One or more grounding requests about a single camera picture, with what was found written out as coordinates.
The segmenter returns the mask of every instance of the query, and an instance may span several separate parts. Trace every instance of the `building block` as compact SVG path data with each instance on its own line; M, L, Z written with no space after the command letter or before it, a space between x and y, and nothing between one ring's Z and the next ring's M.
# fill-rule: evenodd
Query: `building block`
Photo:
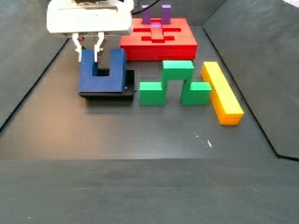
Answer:
M181 90L181 105L205 105L211 99L211 84L192 82L189 89Z
M109 73L99 73L93 50L84 50L79 70L79 93L125 92L127 56L123 49L109 52Z
M133 32L120 39L127 60L193 60L197 43L185 18L172 18L163 24L160 18L152 18L151 24L143 24L141 18L133 18ZM160 25L163 40L152 38L152 25Z
M204 105L211 98L208 82L192 82L193 65L189 60L164 60L161 82L140 83L140 104L164 105L167 83L171 80L183 81L181 105Z
M161 82L140 82L140 105L153 106L165 104L165 91Z
M203 62L201 78L211 85L211 101L221 125L237 125L244 115L217 62Z
M193 65L189 60L163 61L163 85L167 88L169 80L183 81L183 88L189 89L192 84Z
M172 18L172 6L169 4L163 4L163 13L161 13L163 25L171 24L171 18Z
M143 25L149 25L152 19L152 9L149 8L143 12Z
M80 92L79 96L87 99L132 101L136 93L135 70L125 70L125 92Z

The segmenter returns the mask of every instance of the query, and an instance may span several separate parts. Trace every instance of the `blue block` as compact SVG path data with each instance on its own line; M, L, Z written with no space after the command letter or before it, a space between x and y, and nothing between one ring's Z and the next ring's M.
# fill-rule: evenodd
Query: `blue block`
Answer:
M95 62L93 50L81 52L79 70L80 93L124 93L127 79L127 55L124 49L109 52L109 75L99 76L99 63Z

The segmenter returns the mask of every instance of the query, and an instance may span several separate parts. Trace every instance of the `red stepped block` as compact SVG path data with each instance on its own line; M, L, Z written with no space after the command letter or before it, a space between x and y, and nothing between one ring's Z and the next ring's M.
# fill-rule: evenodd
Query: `red stepped block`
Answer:
M133 32L120 39L127 60L193 60L197 43L185 18L172 18L171 24L161 24L152 18L151 24L141 24L133 18Z

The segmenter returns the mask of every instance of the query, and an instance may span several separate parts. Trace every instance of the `dark gray surface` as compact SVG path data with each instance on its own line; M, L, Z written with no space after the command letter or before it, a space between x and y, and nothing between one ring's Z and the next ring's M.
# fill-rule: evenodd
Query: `dark gray surface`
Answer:
M299 9L229 0L204 29L279 155L299 158Z
M0 0L0 129L65 42L45 30L47 4Z
M298 172L279 159L1 161L0 222L298 223Z
M140 0L140 4L151 4L155 0ZM160 17L161 4L172 6L172 16L188 19L189 25L203 26L211 15L225 3L227 0L161 0L153 8L153 16Z
M195 80L204 60L216 60L229 77L203 29L192 31L200 44ZM275 157L233 83L245 110L236 127L220 126L211 105L181 106L179 81L169 83L164 107L141 107L139 93L132 104L85 101L73 48L69 42L0 133L1 159ZM140 81L160 80L161 62L129 62L128 69L136 89Z

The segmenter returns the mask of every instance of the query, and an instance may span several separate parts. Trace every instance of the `yellow rectangular block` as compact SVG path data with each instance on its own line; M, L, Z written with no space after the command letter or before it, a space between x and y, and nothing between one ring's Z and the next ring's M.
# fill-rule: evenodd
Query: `yellow rectangular block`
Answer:
M244 115L217 62L203 62L201 78L211 85L211 102L221 125L237 125Z

